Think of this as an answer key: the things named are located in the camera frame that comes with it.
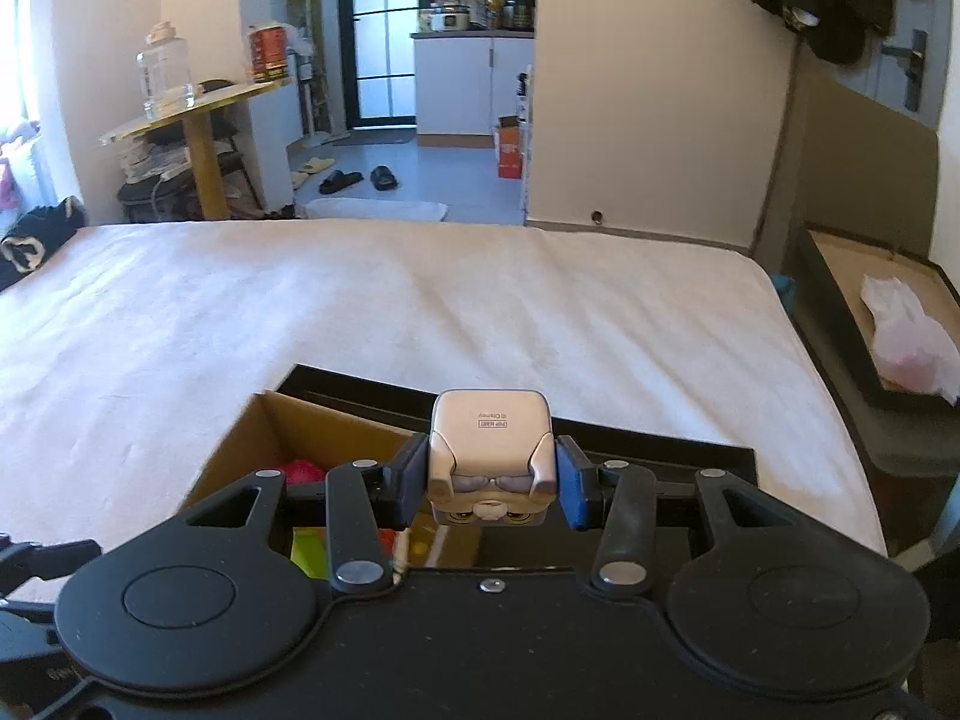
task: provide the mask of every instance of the wooden table leg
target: wooden table leg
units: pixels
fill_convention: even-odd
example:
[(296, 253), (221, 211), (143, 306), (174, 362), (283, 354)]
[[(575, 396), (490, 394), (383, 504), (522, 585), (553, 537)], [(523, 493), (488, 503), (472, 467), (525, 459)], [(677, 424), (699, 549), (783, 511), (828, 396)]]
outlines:
[(197, 182), (200, 208), (207, 221), (230, 218), (220, 164), (213, 146), (213, 124), (208, 111), (191, 113), (184, 118), (186, 145), (190, 149), (190, 164)]

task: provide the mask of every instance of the glass door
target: glass door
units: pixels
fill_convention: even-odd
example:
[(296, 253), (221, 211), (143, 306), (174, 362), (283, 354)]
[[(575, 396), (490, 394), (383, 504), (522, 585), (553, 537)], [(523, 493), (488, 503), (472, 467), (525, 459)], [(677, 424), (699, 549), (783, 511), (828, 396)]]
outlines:
[(422, 0), (340, 0), (347, 126), (414, 124), (414, 41)]

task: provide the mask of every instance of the bed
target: bed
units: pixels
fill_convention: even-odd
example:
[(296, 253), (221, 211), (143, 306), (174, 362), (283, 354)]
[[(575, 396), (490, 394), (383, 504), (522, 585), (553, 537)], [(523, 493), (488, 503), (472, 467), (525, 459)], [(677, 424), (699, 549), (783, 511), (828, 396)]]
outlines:
[(0, 529), (127, 541), (298, 362), (424, 391), (538, 389), (565, 418), (750, 446), (762, 488), (883, 550), (843, 421), (747, 258), (369, 220), (89, 228), (2, 293)]

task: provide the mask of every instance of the door handle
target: door handle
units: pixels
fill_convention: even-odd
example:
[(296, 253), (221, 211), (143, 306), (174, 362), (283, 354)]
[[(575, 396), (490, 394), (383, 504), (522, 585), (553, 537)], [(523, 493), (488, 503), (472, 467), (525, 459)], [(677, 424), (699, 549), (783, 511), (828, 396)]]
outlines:
[(920, 110), (920, 94), (923, 93), (923, 73), (926, 70), (926, 38), (928, 35), (922, 29), (913, 30), (913, 45), (909, 47), (888, 46), (880, 47), (884, 56), (892, 56), (904, 68), (906, 75), (906, 95), (904, 108), (912, 113)]

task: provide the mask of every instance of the white cabinet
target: white cabinet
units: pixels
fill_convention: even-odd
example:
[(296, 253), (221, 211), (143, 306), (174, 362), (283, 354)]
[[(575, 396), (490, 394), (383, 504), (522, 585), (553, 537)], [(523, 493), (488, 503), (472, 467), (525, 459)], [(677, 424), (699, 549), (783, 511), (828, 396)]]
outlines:
[(416, 132), (491, 135), (517, 114), (517, 76), (534, 62), (529, 38), (419, 38), (415, 43)]
[(534, 42), (524, 38), (493, 38), (493, 123), (517, 114), (517, 76), (534, 63)]
[(490, 38), (414, 41), (416, 132), (491, 135)]

